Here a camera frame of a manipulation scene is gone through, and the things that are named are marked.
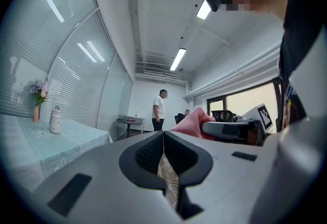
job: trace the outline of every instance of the white bottle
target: white bottle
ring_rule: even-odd
[[[50,131],[53,134],[60,133],[60,110],[59,106],[55,107],[55,110],[51,110],[51,117],[50,117]]]

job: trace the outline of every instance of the window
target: window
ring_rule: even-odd
[[[208,115],[212,116],[212,112],[213,110],[224,110],[224,98],[223,97],[218,97],[218,98],[214,98],[214,99],[209,99],[207,101],[207,111],[208,111]]]
[[[226,97],[227,109],[231,112],[242,115],[255,106],[265,104],[273,127],[270,132],[276,132],[277,100],[273,83],[262,85],[240,93]]]
[[[230,95],[208,99],[207,113],[209,116],[212,116],[211,111],[213,110],[227,109],[241,116],[253,107],[261,104],[266,105],[273,123],[269,131],[273,133],[277,132],[276,119],[283,116],[281,107],[281,84],[278,78]]]

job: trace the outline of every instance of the window blinds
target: window blinds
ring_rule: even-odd
[[[116,119],[119,118],[126,74],[119,56],[116,55],[103,88],[97,127],[108,131],[113,141],[118,137]]]
[[[62,118],[95,127],[114,56],[96,11],[78,26],[55,59],[46,83],[49,99],[41,106],[41,117],[49,118],[51,109],[59,105]]]
[[[32,116],[30,87],[45,81],[59,49],[94,0],[14,0],[0,30],[0,113]]]

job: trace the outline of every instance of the pink towel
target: pink towel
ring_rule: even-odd
[[[171,131],[176,131],[198,137],[206,140],[214,140],[214,137],[201,132],[200,126],[203,122],[215,121],[215,118],[208,116],[200,107],[196,108],[185,119],[171,128]]]

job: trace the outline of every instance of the man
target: man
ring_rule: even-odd
[[[167,90],[160,90],[159,96],[153,101],[152,124],[154,131],[162,130],[165,119],[165,105],[162,99],[167,97]]]
[[[324,3],[320,0],[231,0],[233,4],[243,5],[244,10],[270,12],[283,21],[284,35],[281,44],[279,69],[282,81],[282,99],[284,99],[283,126],[281,121],[277,129],[282,130],[289,124],[306,116],[305,110],[289,82],[292,72],[315,42],[325,19]]]

